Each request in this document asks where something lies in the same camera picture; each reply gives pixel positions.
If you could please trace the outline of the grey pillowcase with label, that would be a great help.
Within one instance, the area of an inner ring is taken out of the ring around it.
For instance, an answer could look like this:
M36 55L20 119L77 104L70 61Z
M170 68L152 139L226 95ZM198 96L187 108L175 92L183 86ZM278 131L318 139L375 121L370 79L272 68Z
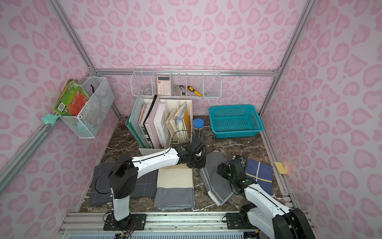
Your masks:
M201 179L209 197L218 206L223 206L232 196L229 181L217 173L218 166L226 162L226 157L219 151L206 156L204 168L200 169Z

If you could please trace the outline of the cream and grey pillowcase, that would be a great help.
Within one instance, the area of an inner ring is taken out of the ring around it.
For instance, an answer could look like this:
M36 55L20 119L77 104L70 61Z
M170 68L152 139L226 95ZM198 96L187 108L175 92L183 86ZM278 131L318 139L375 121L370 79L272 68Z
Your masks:
M192 209L195 206L193 171L186 164L159 169L154 207L160 211Z

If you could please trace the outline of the teal plastic basket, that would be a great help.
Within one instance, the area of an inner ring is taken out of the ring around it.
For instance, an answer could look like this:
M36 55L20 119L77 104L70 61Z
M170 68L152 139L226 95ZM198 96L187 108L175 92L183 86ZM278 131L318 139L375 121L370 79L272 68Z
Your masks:
M253 105L213 106L209 118L216 138L252 137L264 130Z

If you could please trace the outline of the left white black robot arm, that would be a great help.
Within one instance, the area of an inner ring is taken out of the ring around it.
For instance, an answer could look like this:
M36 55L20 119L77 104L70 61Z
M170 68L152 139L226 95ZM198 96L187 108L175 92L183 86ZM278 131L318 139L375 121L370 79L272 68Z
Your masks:
M130 195L135 190L137 179L152 171L178 164L186 164L188 168L203 168L206 157L202 156L202 152L205 148L201 139L194 139L189 144L178 144L149 155L124 155L121 158L123 162L112 167L108 174L114 220L131 220Z

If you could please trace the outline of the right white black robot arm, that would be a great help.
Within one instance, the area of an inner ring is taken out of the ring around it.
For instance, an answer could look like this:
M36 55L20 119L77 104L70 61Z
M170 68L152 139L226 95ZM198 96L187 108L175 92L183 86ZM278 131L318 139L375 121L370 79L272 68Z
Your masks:
M305 213L291 209L270 196L253 179L247 178L242 157L234 156L217 167L217 174L229 181L232 192L250 203L240 215L245 228L256 227L270 239L314 239Z

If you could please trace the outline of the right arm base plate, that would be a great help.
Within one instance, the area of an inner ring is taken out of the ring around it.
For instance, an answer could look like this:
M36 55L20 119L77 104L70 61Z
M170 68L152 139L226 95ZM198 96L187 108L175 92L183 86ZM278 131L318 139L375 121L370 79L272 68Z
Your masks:
M247 215L244 212L226 213L222 218L229 230L257 229L249 223Z

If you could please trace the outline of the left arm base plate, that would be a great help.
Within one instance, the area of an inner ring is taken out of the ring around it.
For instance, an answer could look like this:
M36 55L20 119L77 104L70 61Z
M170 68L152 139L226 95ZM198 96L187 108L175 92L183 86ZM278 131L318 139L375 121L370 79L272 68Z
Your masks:
M104 231L143 231L146 224L146 214L130 214L127 218L117 221L113 214L108 214L104 220Z

